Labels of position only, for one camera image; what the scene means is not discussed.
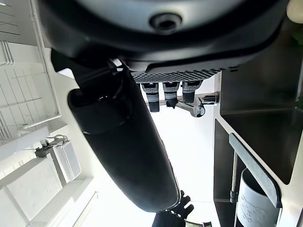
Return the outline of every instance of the stainless steel sink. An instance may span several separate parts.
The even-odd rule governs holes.
[[[220,100],[221,116],[285,184],[303,130],[303,112],[294,106],[302,64],[301,47],[291,41],[295,30],[297,25],[286,21],[269,49],[238,69],[224,71]]]

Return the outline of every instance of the black tube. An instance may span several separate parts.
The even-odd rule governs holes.
[[[172,208],[180,192],[164,144],[130,73],[122,78],[118,97],[87,100],[75,89],[68,105],[97,158],[133,203],[148,212]]]

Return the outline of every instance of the person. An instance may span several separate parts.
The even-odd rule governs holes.
[[[171,210],[166,210],[156,214],[152,227],[185,227],[185,221],[188,215],[194,210],[194,205],[190,204],[190,197],[184,197],[184,191],[181,191],[181,200],[178,206]]]

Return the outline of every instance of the cylindrical container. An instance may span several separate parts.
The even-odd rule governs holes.
[[[237,216],[244,227],[274,227],[279,209],[275,208],[246,168],[241,174]]]

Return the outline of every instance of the grey plastic handle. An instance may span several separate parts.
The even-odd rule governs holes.
[[[270,201],[276,208],[282,208],[280,188],[275,180],[269,175],[264,167],[256,160],[255,157],[244,147],[238,138],[231,133],[229,135],[229,143],[235,152],[241,158],[242,162],[249,169],[251,174],[260,184],[261,188],[268,196]]]

